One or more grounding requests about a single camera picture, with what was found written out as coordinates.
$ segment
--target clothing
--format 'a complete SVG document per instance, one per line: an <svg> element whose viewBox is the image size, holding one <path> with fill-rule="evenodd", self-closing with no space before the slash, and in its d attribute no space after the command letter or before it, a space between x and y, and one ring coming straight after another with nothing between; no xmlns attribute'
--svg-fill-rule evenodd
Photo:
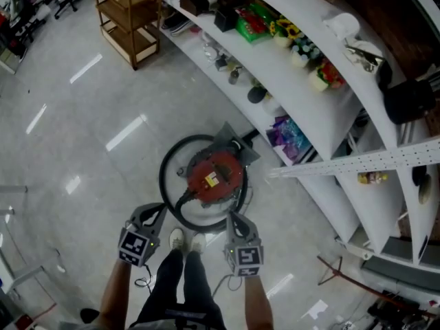
<svg viewBox="0 0 440 330"><path fill-rule="evenodd" d="M211 296L205 268L197 252L190 252L186 258L185 303L177 303L177 285L183 268L182 252L172 250L159 266L154 289L137 320L130 326L133 330L176 330L176 325L185 326L183 329L190 326L191 329L226 330L220 308ZM76 330L101 328L87 324Z"/></svg>

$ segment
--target person's right arm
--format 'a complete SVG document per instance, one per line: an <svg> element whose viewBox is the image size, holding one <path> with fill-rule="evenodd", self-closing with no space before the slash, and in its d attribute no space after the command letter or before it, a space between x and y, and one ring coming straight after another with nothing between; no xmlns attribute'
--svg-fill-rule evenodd
<svg viewBox="0 0 440 330"><path fill-rule="evenodd" d="M245 278L245 317L248 330L273 330L274 319L260 276Z"/></svg>

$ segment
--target wooden rack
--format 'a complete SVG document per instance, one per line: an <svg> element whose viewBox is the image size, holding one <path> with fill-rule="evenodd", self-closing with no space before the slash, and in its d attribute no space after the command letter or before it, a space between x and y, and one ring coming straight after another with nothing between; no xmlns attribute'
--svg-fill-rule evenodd
<svg viewBox="0 0 440 330"><path fill-rule="evenodd" d="M96 0L102 35L132 66L160 50L162 0Z"/></svg>

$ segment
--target black hose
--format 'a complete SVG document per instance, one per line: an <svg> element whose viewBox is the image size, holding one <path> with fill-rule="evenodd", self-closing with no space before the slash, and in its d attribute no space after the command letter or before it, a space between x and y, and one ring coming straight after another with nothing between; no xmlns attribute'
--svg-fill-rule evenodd
<svg viewBox="0 0 440 330"><path fill-rule="evenodd" d="M165 154L164 159L162 160L162 163L160 164L159 169L159 189L160 194L162 196L162 199L164 200L164 203L166 204L166 207L168 210L170 210L171 214L174 215L174 217L186 228L189 228L191 230L202 232L202 233L209 233L209 232L221 232L226 230L226 218L214 223L212 225L195 225L188 220L184 218L182 215L182 206L189 200L191 200L192 197L189 197L186 192L185 194L177 201L176 206L174 207L168 197L168 194L166 192L165 188L165 174L166 174L166 168L168 167L168 163L173 158L173 156L176 154L176 152L179 151L182 147L185 145L196 142L196 141L209 141L213 142L214 137L211 135L190 135L189 137L185 137L184 139L178 141L168 152ZM236 203L236 207L233 210L236 214L239 213L240 209L243 207L243 204L245 203L246 194L248 193L248 173L246 172L246 169L243 168L243 184L241 187L241 192L239 193L239 199Z"/></svg>

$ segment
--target sunflower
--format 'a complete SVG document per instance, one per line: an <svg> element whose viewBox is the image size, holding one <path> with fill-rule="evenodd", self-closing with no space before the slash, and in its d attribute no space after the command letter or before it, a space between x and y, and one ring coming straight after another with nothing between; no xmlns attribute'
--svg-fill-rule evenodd
<svg viewBox="0 0 440 330"><path fill-rule="evenodd" d="M279 25L280 27L287 28L292 24L292 22L289 21L288 19L279 19L276 21L276 24Z"/></svg>
<svg viewBox="0 0 440 330"><path fill-rule="evenodd" d="M269 31L270 31L270 34L271 34L272 36L275 35L275 33L276 33L276 28L275 28L275 22L274 22L274 21L272 21L272 22L270 23Z"/></svg>
<svg viewBox="0 0 440 330"><path fill-rule="evenodd" d="M301 33L298 27L296 27L294 24L291 24L288 27L286 27L286 30L287 30L287 36L290 39L297 39L299 37L299 34Z"/></svg>

